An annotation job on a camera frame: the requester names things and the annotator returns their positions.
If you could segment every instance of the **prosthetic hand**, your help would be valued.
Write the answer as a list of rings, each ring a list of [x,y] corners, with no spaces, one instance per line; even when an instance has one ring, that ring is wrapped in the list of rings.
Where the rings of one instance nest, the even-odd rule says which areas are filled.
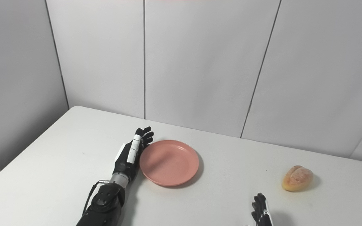
[[[134,138],[122,145],[115,157],[111,180],[99,180],[93,185],[83,214],[76,226],[117,226],[121,208],[125,203],[125,187],[133,181],[139,167],[142,151],[153,141],[151,127],[137,129]],[[86,209],[97,185],[103,184]]]
[[[254,197],[255,202],[252,203],[254,218],[257,226],[273,226],[272,218],[269,213],[269,206],[267,205],[266,197],[262,193],[258,193]]]

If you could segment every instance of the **white table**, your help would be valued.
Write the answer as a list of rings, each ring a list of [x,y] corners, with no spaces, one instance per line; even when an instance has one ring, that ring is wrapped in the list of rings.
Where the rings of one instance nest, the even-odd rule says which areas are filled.
[[[269,201],[275,226],[362,225],[362,162],[73,107],[0,173],[0,226],[75,226],[93,183],[135,129],[188,143],[201,157],[194,183],[164,188],[139,173],[122,226],[254,225],[253,197]],[[291,193],[280,186],[300,164],[316,177]]]

